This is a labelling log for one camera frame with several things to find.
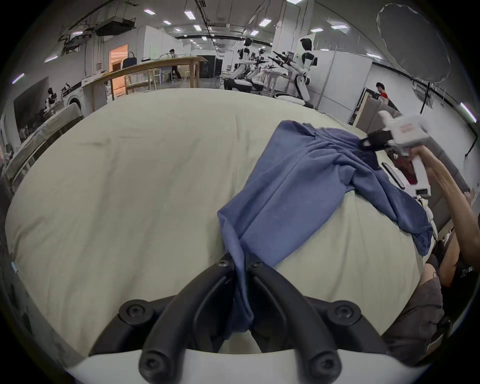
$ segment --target white humanoid robot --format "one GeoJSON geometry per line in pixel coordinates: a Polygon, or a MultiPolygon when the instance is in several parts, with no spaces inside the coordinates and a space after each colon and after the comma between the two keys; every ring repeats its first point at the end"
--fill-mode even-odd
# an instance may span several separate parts
{"type": "Polygon", "coordinates": [[[292,72],[292,80],[298,92],[298,97],[289,95],[288,93],[276,93],[275,98],[285,100],[290,103],[300,104],[308,108],[313,108],[309,103],[310,95],[307,85],[310,83],[309,71],[312,66],[317,65],[317,58],[312,54],[312,41],[309,38],[300,40],[302,47],[306,52],[301,56],[301,62],[294,62],[288,56],[280,55],[274,52],[282,61],[272,59],[280,67],[292,72]]]}
{"type": "Polygon", "coordinates": [[[261,92],[264,88],[264,84],[261,81],[254,80],[254,78],[262,70],[262,68],[260,67],[260,64],[266,63],[266,61],[264,60],[264,57],[262,56],[264,53],[265,53],[265,50],[262,48],[258,51],[258,56],[255,58],[255,67],[247,75],[247,80],[252,83],[252,86],[253,86],[252,90],[257,92],[261,92]]]}
{"type": "Polygon", "coordinates": [[[260,87],[263,85],[262,84],[255,84],[252,81],[252,78],[258,74],[258,72],[255,73],[255,71],[250,72],[250,65],[255,64],[256,67],[260,65],[261,61],[259,58],[255,58],[254,60],[250,60],[249,55],[250,55],[250,48],[249,46],[252,44],[253,40],[251,38],[246,38],[245,42],[243,43],[242,49],[238,50],[239,54],[239,65],[237,69],[232,72],[230,77],[225,80],[224,82],[224,88],[227,90],[231,90],[233,88],[237,88],[241,92],[251,92],[252,88],[255,87],[255,90],[257,90],[257,87],[260,87]]]}

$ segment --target desk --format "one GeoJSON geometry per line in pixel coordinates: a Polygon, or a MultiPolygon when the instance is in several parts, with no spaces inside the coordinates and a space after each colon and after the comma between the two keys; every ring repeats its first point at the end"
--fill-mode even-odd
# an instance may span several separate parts
{"type": "Polygon", "coordinates": [[[190,76],[190,88],[198,88],[200,86],[200,63],[203,61],[207,60],[201,56],[184,56],[171,59],[150,60],[115,72],[105,73],[102,76],[92,78],[91,80],[85,79],[82,85],[85,109],[87,109],[86,114],[90,114],[107,104],[107,94],[104,87],[105,82],[111,82],[111,80],[117,77],[132,73],[139,73],[163,67],[172,67],[174,65],[188,65],[190,67],[190,74],[195,74],[195,76],[190,76]]]}
{"type": "Polygon", "coordinates": [[[265,70],[263,73],[265,74],[264,90],[262,91],[263,95],[273,97],[275,93],[276,81],[279,77],[288,79],[287,86],[285,88],[285,93],[287,93],[291,76],[272,70],[265,70]]]}

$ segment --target chair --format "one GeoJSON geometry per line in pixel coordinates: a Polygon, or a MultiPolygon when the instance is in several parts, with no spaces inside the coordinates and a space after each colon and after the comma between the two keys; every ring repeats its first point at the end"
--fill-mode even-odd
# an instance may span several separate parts
{"type": "Polygon", "coordinates": [[[148,87],[150,90],[150,72],[146,72],[147,80],[139,81],[136,83],[132,82],[131,75],[125,75],[125,94],[128,95],[128,91],[132,90],[135,92],[136,88],[148,87]]]}

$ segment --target wooden chair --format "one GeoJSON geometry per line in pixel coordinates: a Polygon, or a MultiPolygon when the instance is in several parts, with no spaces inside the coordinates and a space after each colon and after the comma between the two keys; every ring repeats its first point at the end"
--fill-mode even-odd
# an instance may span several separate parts
{"type": "Polygon", "coordinates": [[[151,79],[151,73],[145,72],[147,75],[147,80],[142,80],[136,83],[132,83],[131,75],[125,75],[125,94],[128,95],[128,91],[132,90],[135,92],[136,88],[148,87],[151,90],[151,81],[153,80],[154,89],[156,89],[155,78],[151,79]]]}

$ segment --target man in red shirt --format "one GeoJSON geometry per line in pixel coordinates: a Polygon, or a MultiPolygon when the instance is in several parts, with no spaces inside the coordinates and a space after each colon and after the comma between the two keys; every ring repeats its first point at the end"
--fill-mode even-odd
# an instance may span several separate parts
{"type": "Polygon", "coordinates": [[[388,95],[385,93],[385,86],[382,83],[377,83],[376,86],[378,93],[380,94],[378,100],[384,104],[388,104],[388,95]]]}

